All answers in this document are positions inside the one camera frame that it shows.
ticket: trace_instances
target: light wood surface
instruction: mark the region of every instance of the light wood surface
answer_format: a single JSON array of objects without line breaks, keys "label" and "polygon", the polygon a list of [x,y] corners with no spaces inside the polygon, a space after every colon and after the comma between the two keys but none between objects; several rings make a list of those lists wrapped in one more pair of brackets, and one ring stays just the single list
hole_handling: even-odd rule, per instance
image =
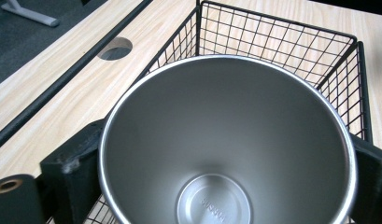
[{"label": "light wood surface", "polygon": [[107,1],[1,83],[0,131],[141,1]]},{"label": "light wood surface", "polygon": [[[104,11],[109,10],[110,7],[115,8],[113,10],[116,11],[122,4],[119,2],[127,1],[108,1],[108,5],[103,5],[95,12],[93,19],[111,20],[110,17],[106,18]],[[220,2],[353,34],[363,41],[374,140],[375,145],[382,148],[382,16],[304,0],[221,0]],[[133,43],[133,50],[129,55],[112,62],[99,58],[93,59],[0,148],[0,178],[18,173],[39,175],[38,163],[82,127],[96,119],[103,118],[193,8],[194,2],[189,0],[155,0],[152,2],[119,34]],[[127,8],[120,8],[115,15],[125,15],[126,10]],[[84,36],[89,31],[89,34],[96,35],[91,23],[92,21],[83,21],[69,34]],[[90,38],[98,39],[101,38],[101,35]],[[21,110],[20,105],[29,104],[29,101],[24,100],[27,97],[20,97],[24,91],[28,92],[28,97],[36,97],[44,89],[34,87],[45,85],[44,81],[37,80],[42,78],[40,74],[43,72],[30,73],[30,71],[44,68],[51,70],[51,76],[57,78],[64,71],[63,67],[68,66],[68,58],[62,56],[63,52],[60,50],[63,47],[61,46],[75,46],[76,44],[83,44],[83,42],[78,40],[78,43],[73,43],[70,39],[57,41],[52,47],[25,65],[11,80],[6,81],[3,87],[0,86],[0,91],[2,91],[0,97],[11,99],[13,102],[10,104],[14,104],[5,105],[5,101],[0,102],[2,105],[0,120],[13,118],[18,113],[13,110],[19,111]],[[86,47],[70,51],[80,57],[84,50]],[[29,76],[26,78],[29,79],[28,83],[22,80],[27,75]],[[22,89],[21,86],[24,83],[27,83],[28,87]],[[0,121],[0,125],[0,129],[2,129],[5,123]]]}]

